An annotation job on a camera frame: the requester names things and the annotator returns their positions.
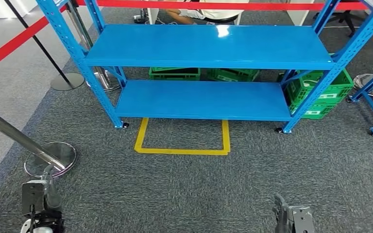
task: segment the yellow floor tape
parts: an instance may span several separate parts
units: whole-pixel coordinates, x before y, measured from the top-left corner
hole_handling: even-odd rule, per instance
[[[222,121],[222,150],[189,150],[189,149],[163,149],[163,148],[143,148],[145,133],[148,126],[148,118],[143,118],[141,126],[139,127],[138,137],[135,142],[135,151],[138,153],[147,154],[194,154],[194,155],[228,155],[231,151],[231,144],[229,139],[228,121]]]

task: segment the crate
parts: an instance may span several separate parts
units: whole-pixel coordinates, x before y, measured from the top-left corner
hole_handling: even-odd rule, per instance
[[[297,110],[301,103],[294,102],[291,96],[288,94],[288,91],[285,91],[285,99],[291,114]],[[327,115],[334,107],[335,103],[314,103],[308,111],[301,117],[303,119],[322,119]]]
[[[290,105],[289,110],[291,114],[297,110],[299,105]],[[322,119],[325,115],[327,115],[335,106],[331,104],[314,104],[312,105],[308,111],[301,117],[302,119]]]
[[[149,69],[149,77],[152,80],[174,80],[174,81],[199,81],[201,77],[200,68],[182,68],[172,70],[153,71]]]
[[[208,69],[207,77],[215,81],[252,82],[259,75],[258,69]]]
[[[289,95],[294,102],[302,102],[308,93],[314,88],[315,84],[322,77],[322,71],[313,71],[297,80],[292,81],[286,87]],[[346,70],[343,70],[329,87],[315,101],[318,103],[339,103],[351,91],[354,82]]]
[[[152,71],[160,72],[166,70],[183,69],[182,67],[152,67]]]

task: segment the black chair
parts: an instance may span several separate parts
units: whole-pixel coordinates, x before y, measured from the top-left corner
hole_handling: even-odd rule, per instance
[[[203,20],[205,20],[207,22],[211,22],[211,23],[216,23],[216,24],[227,24],[227,23],[230,23],[230,22],[233,22],[234,20],[236,20],[238,18],[238,16],[239,15],[232,16],[230,18],[223,18],[223,19],[211,19],[211,18],[205,17]]]
[[[341,2],[357,2],[357,1],[358,0],[341,0]],[[328,22],[338,20],[338,23],[342,23],[344,21],[347,23],[348,27],[351,30],[351,34],[349,34],[349,37],[353,37],[353,35],[355,34],[355,31],[356,31],[355,27],[354,27],[354,24],[352,22],[352,19],[357,19],[357,20],[364,21],[363,18],[351,14],[351,10],[344,11],[344,12],[335,12],[335,13],[332,14],[332,16],[334,16],[334,17],[329,19]]]

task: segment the gray carpet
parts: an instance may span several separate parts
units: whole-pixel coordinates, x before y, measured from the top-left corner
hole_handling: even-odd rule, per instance
[[[108,22],[130,22],[137,10],[108,8]],[[163,21],[169,21],[160,15]],[[246,12],[243,24],[290,24],[283,12]],[[329,51],[348,29],[327,29]],[[69,63],[67,71],[75,68]],[[352,76],[373,72],[373,38],[348,66]],[[146,78],[144,68],[126,68],[128,78]],[[262,80],[278,71],[263,71]],[[117,92],[109,93],[116,99]],[[140,119],[116,130],[82,86],[49,91],[50,104],[30,132],[39,143],[62,140],[79,152],[75,168],[58,180],[68,233],[239,232],[269,233],[275,219],[274,192],[290,204],[313,209],[319,233],[373,232],[373,112],[362,101],[340,103],[323,120],[302,120],[290,135],[276,134],[280,122],[230,121],[228,156],[138,154],[133,147]],[[220,122],[151,119],[145,147],[219,149]],[[25,151],[1,178],[0,233],[13,233],[20,216],[20,186],[30,180]]]

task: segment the retractable belt barrier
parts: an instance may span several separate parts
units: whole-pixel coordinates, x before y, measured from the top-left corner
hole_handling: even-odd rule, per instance
[[[85,5],[84,0],[76,0],[79,5]],[[206,3],[206,2],[172,2],[172,1],[143,1],[143,0],[98,0],[99,6],[104,7],[132,7],[132,8],[164,8],[164,9],[226,9],[246,11],[282,11],[282,10],[311,10],[319,11],[324,3]],[[340,2],[337,10],[365,10],[367,7],[361,2]],[[12,38],[0,47],[0,61],[11,54],[23,43],[32,38],[48,24],[42,17],[36,23]]]

